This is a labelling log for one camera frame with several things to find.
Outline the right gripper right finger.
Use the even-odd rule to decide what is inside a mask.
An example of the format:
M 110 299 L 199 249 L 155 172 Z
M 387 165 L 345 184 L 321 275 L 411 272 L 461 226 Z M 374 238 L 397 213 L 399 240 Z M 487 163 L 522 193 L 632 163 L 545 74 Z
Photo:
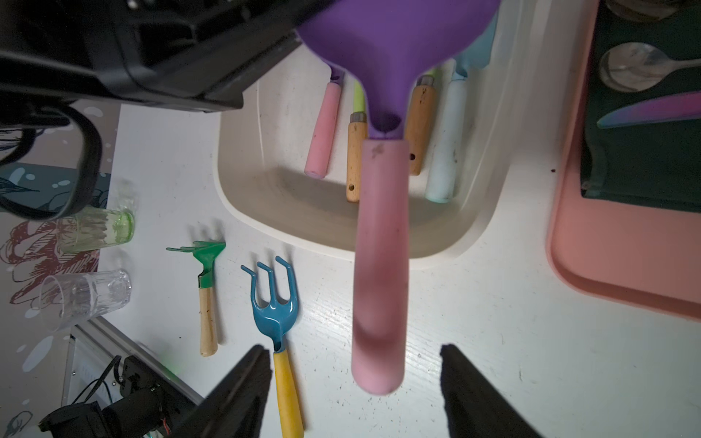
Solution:
M 453 345 L 441 348 L 440 387 L 451 437 L 538 437 L 478 368 Z

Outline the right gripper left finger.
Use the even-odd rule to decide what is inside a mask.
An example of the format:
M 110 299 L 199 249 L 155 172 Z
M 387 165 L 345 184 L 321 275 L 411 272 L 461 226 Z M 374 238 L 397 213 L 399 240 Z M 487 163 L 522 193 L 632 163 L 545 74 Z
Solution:
M 177 426 L 173 437 L 258 437 L 272 379 L 270 353 L 252 347 L 221 383 Z

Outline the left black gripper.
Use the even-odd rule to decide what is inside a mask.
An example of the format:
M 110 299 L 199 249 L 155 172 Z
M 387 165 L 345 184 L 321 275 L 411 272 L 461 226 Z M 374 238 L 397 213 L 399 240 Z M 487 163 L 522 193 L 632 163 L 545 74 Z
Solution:
M 1 108 L 111 100 L 239 110 L 325 1 L 5 1 Z

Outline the blue fork yellow handle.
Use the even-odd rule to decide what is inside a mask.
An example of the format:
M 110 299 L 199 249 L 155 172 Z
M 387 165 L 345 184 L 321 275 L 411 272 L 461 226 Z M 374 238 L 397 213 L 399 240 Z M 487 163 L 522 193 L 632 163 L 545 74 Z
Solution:
M 276 278 L 273 268 L 257 262 L 257 266 L 268 273 L 270 302 L 264 308 L 257 304 L 257 272 L 246 266 L 241 266 L 241 269 L 251 277 L 250 297 L 257 329 L 273 342 L 277 407 L 279 407 L 282 436 L 285 438 L 303 437 L 305 430 L 299 394 L 285 341 L 285 336 L 294 327 L 299 315 L 298 285 L 292 264 L 278 255 L 275 257 L 275 261 L 284 266 L 287 272 L 290 299 L 286 303 L 280 303 L 277 300 Z

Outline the dark green small rake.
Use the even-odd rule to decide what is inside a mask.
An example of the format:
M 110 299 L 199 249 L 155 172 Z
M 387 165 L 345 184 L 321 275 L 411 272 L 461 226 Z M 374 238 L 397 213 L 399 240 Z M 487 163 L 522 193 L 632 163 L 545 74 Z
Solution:
M 215 321 L 215 259 L 226 248 L 225 242 L 195 241 L 191 246 L 168 247 L 169 252 L 192 254 L 202 265 L 198 276 L 200 305 L 200 354 L 211 357 L 217 353 L 217 322 Z

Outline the purple fork pink handle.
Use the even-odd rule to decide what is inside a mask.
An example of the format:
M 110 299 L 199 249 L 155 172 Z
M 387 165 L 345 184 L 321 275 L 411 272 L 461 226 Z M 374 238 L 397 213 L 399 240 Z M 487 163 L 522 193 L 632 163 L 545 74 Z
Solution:
M 328 174 L 345 78 L 343 69 L 332 64 L 329 67 L 330 81 L 319 108 L 304 168 L 304 173 L 315 179 L 323 179 Z

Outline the light green rake wooden handle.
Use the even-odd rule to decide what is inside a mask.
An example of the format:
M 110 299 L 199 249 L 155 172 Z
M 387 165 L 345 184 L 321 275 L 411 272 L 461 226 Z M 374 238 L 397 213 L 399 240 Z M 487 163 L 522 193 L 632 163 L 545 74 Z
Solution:
M 354 82 L 353 112 L 350 115 L 347 140 L 346 199 L 357 203 L 361 194 L 361 146 L 368 135 L 366 102 L 363 86 Z

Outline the light blue fork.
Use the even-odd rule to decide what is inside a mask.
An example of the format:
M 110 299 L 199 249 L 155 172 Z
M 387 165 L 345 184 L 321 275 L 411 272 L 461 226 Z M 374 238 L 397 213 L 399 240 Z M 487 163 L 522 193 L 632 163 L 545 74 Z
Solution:
M 439 120 L 439 137 L 425 188 L 425 198 L 431 202 L 445 204 L 454 196 L 458 153 L 466 119 L 468 76 L 471 69 L 481 70 L 489 65 L 497 23 L 498 13 L 494 14 L 485 31 L 454 57 L 456 65 L 447 85 L 444 112 Z

